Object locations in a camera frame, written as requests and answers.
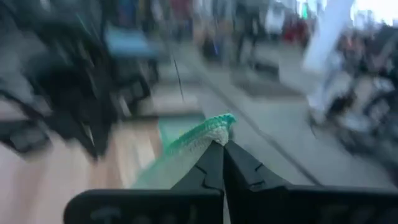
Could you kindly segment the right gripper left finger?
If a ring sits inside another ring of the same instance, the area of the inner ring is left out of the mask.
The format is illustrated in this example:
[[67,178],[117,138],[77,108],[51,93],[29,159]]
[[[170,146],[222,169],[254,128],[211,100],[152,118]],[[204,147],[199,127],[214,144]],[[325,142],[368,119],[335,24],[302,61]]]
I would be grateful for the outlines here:
[[170,190],[84,191],[67,203],[63,224],[223,224],[223,160],[212,142]]

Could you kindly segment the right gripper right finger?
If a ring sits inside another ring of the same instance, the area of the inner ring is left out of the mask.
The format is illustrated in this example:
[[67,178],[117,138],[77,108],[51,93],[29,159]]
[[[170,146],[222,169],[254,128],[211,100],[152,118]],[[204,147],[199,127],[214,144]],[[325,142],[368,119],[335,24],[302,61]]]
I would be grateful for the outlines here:
[[398,193],[291,184],[235,142],[224,149],[231,224],[398,224]]

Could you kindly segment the pale green microfiber towel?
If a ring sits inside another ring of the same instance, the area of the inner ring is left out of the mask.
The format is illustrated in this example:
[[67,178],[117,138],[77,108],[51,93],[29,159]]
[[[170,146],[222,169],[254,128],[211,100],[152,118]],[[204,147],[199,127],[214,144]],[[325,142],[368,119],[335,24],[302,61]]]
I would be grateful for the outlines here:
[[169,190],[189,172],[207,151],[211,143],[225,146],[236,118],[231,113],[204,120],[178,139],[144,168],[132,184],[132,189]]

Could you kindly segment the white structural pillar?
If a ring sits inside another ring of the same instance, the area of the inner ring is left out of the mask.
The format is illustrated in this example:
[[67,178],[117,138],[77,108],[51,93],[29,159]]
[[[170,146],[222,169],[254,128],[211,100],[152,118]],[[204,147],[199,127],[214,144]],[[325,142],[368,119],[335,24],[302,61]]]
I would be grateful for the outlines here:
[[327,0],[323,14],[318,18],[315,32],[310,39],[303,59],[303,69],[320,77],[315,90],[308,95],[311,109],[325,111],[327,91],[341,68],[342,56],[337,45],[350,20],[355,0]]

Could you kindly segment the grey framed operator screen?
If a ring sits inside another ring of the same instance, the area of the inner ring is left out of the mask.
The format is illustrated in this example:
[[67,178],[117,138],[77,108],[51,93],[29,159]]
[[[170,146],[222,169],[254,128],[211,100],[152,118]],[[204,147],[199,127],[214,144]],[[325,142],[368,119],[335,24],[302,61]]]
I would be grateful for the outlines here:
[[108,52],[115,57],[157,58],[160,50],[139,30],[108,26],[104,32]]

